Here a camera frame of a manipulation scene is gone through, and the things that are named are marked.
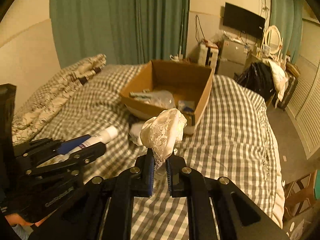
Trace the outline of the person's left hand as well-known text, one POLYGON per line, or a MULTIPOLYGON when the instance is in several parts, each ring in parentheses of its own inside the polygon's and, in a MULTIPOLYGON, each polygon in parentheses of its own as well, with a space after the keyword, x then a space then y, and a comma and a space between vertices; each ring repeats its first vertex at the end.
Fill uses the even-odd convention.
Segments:
POLYGON ((19 224, 21 226, 32 226, 32 225, 40 226, 48 217, 49 216, 44 217, 42 220, 40 220, 36 223, 30 223, 30 222, 24 220, 19 214, 16 214, 16 213, 5 216, 6 220, 8 221, 8 223, 11 226, 15 226, 17 224, 19 224))

